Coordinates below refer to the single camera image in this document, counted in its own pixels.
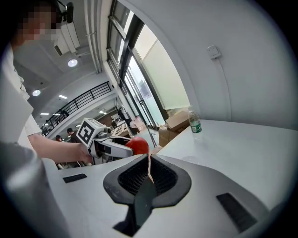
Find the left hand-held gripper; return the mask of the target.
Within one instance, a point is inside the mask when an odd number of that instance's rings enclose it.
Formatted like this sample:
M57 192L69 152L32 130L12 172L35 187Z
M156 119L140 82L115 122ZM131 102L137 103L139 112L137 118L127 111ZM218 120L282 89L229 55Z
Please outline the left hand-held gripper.
M76 136L82 143L83 155L108 162L111 157L127 158L133 156L133 149L126 144L131 138L111 136L111 128L97 122L95 119L84 118Z

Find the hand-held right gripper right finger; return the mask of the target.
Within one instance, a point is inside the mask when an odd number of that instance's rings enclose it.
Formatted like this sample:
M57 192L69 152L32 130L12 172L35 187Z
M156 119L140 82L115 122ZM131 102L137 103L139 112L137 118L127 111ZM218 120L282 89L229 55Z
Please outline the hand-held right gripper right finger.
M191 178L188 194L175 206L155 208L138 231L138 238L234 238L240 231L217 199L229 193L258 222L268 208L254 194L221 172L161 155Z

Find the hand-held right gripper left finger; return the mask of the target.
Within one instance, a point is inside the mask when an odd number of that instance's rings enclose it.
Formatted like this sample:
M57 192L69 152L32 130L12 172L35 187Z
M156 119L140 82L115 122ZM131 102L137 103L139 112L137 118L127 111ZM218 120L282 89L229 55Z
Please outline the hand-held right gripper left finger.
M103 187L112 170L139 158L139 155L101 165L58 170L44 159L50 188L64 215L71 238L131 238L113 227L123 221L128 206L116 204Z

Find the red apple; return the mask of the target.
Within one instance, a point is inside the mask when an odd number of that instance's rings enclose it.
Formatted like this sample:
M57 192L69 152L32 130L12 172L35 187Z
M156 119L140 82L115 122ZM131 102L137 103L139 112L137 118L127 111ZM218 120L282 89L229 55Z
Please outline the red apple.
M125 146L133 150L133 155L149 153L149 145L142 137L133 137Z

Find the person's left forearm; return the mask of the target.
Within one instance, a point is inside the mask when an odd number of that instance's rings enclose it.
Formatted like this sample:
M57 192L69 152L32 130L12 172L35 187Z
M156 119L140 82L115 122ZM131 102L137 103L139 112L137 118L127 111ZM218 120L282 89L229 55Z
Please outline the person's left forearm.
M28 140L40 158L51 159L55 163L92 162L86 146L82 143L57 142L38 134L28 136Z

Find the wooden slat crate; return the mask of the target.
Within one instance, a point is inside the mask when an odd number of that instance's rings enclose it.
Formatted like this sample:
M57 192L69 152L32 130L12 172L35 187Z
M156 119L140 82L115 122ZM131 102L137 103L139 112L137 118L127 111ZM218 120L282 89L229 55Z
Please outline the wooden slat crate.
M119 125L116 129L112 131L112 136L119 136L119 137L126 137L126 138L133 138L134 135L131 132L129 126L126 123Z

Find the large cardboard box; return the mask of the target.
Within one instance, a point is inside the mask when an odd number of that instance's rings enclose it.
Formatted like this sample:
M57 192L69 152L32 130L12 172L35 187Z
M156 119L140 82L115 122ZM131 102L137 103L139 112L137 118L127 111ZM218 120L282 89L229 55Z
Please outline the large cardboard box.
M170 141L184 131L187 126L181 127L176 131L169 129L167 126L162 126L158 130L159 134L159 146L165 147Z

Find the black balcony railing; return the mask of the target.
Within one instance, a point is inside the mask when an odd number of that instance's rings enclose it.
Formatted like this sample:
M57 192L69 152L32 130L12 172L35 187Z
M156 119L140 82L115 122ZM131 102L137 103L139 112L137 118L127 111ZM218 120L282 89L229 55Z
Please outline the black balcony railing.
M46 122L41 127L42 136L47 136L70 115L72 115L88 103L100 98L101 96L104 96L109 92L112 92L112 86L109 84L108 81L106 81L74 98L72 101L64 105L49 119L46 120Z

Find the small flat cardboard box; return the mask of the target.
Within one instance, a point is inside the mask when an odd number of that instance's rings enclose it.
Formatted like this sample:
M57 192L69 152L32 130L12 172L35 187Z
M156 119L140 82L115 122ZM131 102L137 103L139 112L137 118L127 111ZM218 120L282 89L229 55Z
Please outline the small flat cardboard box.
M188 112L180 111L172 117L169 117L166 121L167 127L172 131L177 131L178 129L189 125Z

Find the clear plastic water bottle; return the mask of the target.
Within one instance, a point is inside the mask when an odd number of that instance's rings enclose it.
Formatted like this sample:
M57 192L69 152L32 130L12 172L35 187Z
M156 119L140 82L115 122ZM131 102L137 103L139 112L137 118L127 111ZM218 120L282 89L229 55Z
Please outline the clear plastic water bottle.
M201 120L198 113L195 111L195 109L192 106L188 108L188 118L189 118L191 131L195 134L200 133L202 131Z

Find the white roller blind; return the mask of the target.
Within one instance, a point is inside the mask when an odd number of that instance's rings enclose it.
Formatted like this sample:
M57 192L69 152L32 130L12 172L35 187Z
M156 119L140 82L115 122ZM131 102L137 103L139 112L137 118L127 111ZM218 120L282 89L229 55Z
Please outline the white roller blind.
M177 69L159 39L146 25L137 38L135 49L163 108L186 111L190 102Z

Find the person's white shirt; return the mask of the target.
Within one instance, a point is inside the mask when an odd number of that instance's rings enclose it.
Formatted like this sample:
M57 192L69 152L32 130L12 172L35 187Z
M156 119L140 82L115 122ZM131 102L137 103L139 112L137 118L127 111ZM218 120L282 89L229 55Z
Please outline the person's white shirt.
M14 67L13 50L8 44L0 63L0 141L33 149L28 136L41 134L41 130L31 115L33 108L27 102L29 95L23 82Z

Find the white ceiling pipes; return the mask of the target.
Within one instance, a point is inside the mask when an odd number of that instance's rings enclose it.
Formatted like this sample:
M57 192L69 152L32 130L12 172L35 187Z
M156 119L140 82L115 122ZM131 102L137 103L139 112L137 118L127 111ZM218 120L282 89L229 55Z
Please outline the white ceiling pipes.
M89 51L96 73L102 72L99 45L97 40L96 20L97 20L98 0L84 0L84 16L86 25L86 37L88 40Z

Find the white ceiling air unit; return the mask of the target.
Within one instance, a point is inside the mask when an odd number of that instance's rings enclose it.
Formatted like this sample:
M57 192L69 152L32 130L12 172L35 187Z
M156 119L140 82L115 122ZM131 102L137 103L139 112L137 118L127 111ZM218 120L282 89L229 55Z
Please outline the white ceiling air unit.
M80 43L73 22L63 24L60 29L57 29L54 50L59 56L67 52L76 53L79 47Z

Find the white wall socket box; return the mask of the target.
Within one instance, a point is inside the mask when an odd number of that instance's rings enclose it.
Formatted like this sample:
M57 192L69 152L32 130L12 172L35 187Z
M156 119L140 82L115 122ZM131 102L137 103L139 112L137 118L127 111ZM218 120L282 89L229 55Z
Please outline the white wall socket box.
M207 53L211 60L216 60L222 57L222 54L216 45L211 45L207 48Z

